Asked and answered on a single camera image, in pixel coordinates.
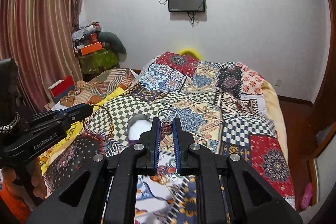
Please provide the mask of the pink slipper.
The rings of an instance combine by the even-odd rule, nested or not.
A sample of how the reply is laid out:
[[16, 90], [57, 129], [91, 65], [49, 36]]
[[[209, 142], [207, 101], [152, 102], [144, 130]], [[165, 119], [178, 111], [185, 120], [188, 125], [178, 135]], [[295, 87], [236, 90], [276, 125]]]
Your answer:
[[313, 186], [312, 183], [309, 182], [305, 187], [303, 196], [300, 201], [300, 208], [302, 210], [306, 210], [309, 207], [312, 197], [313, 197]]

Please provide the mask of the dark green cushion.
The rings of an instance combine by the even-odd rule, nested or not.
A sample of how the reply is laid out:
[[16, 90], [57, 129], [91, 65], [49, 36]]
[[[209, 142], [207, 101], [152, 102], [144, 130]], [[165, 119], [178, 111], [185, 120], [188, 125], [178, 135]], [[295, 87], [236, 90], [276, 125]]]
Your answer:
[[126, 49], [116, 34], [112, 32], [100, 32], [98, 40], [103, 48], [114, 50], [118, 54], [126, 54]]

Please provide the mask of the striped red curtain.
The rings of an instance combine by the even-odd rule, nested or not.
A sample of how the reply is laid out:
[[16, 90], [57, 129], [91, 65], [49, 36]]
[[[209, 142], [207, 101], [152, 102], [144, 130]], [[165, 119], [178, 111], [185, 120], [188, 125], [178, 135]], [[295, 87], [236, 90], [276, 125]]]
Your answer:
[[82, 78], [72, 34], [82, 0], [1, 0], [1, 59], [18, 65], [19, 91], [28, 107], [41, 112], [49, 86], [65, 76]]

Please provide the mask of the red white box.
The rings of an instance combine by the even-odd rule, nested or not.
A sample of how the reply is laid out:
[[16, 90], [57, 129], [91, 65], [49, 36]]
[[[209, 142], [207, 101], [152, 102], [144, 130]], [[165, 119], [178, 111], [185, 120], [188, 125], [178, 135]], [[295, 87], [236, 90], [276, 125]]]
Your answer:
[[48, 87], [51, 95], [56, 98], [70, 87], [74, 86], [75, 82], [72, 76], [66, 76], [61, 80], [58, 80], [54, 84]]

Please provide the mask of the small red box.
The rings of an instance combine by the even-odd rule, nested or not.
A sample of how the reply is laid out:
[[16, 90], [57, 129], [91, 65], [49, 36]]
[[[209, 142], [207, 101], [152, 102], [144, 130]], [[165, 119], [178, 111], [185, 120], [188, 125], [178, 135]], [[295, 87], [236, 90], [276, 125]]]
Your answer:
[[95, 44], [95, 43], [98, 43], [98, 37], [97, 37], [97, 34], [96, 33], [91, 33], [89, 35], [89, 41], [91, 44]]

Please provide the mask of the white plush toy pile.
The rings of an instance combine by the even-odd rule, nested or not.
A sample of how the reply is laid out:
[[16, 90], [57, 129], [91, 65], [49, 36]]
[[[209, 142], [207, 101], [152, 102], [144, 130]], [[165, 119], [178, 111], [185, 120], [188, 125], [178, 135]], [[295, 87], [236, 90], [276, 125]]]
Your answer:
[[102, 30], [99, 22], [92, 22], [90, 25], [80, 28], [78, 31], [72, 34], [72, 40], [74, 42], [80, 41], [84, 36], [90, 35], [94, 32], [100, 32]]

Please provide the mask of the patchwork patterned bedspread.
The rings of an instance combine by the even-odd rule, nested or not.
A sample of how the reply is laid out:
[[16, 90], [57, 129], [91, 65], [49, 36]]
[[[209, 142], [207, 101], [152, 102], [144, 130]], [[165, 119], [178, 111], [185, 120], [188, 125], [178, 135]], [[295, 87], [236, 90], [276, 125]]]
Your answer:
[[195, 223], [193, 176], [175, 168], [171, 121], [213, 153], [236, 153], [282, 196], [295, 204], [288, 167], [286, 129], [274, 88], [240, 62], [212, 63], [165, 52], [150, 60], [126, 90], [93, 105], [93, 114], [76, 122], [66, 138], [41, 156], [47, 192], [52, 193], [100, 152], [121, 153], [130, 144], [127, 124], [135, 114], [162, 123], [159, 166], [153, 176], [139, 176], [135, 223]]

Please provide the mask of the yellow pillow behind bed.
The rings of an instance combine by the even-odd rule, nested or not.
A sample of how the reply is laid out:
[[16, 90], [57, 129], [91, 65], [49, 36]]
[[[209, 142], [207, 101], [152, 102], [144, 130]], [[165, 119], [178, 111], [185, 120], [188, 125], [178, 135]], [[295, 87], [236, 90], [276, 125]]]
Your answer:
[[189, 56], [197, 60], [203, 60], [201, 54], [193, 48], [182, 48], [181, 50], [178, 51], [178, 54]]

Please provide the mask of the heart-shaped jewelry tin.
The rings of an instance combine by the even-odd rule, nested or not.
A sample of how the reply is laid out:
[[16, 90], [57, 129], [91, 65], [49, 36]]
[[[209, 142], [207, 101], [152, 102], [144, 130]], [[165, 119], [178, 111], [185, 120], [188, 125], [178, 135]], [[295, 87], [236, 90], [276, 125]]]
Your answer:
[[152, 120], [145, 114], [135, 114], [127, 124], [127, 139], [130, 145], [139, 142], [143, 132], [151, 130]]

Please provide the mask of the wooden door frame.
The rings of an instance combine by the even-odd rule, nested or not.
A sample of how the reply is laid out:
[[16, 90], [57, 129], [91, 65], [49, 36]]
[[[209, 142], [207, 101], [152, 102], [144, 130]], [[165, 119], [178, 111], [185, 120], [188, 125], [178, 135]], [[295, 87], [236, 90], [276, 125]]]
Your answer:
[[326, 0], [326, 39], [322, 43], [322, 68], [314, 91], [314, 102], [308, 118], [316, 134], [335, 122], [335, 0]]

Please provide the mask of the orange sleeve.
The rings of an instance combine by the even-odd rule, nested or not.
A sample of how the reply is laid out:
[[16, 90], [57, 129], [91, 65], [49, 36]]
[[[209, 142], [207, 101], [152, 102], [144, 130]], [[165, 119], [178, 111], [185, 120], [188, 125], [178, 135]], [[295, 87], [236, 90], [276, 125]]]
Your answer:
[[1, 198], [19, 223], [25, 223], [31, 210], [22, 198], [10, 194], [5, 182], [2, 184]]

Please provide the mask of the orange shoe box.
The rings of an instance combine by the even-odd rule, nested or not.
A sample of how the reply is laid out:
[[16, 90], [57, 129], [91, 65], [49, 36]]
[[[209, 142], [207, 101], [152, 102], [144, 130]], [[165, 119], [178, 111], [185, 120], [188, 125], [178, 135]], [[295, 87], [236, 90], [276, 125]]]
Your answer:
[[84, 56], [99, 51], [101, 49], [102, 44], [100, 42], [96, 42], [87, 46], [78, 47], [78, 52], [80, 53], [80, 55]]

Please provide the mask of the striped brown orange blanket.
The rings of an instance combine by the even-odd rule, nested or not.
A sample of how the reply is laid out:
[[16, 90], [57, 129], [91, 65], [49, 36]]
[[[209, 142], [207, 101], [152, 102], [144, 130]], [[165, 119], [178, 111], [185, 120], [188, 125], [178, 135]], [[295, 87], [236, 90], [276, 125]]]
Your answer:
[[89, 82], [78, 81], [75, 88], [60, 98], [60, 105], [72, 107], [81, 103], [98, 103], [115, 92], [117, 88], [126, 90], [136, 77], [131, 69], [114, 68], [104, 71]]

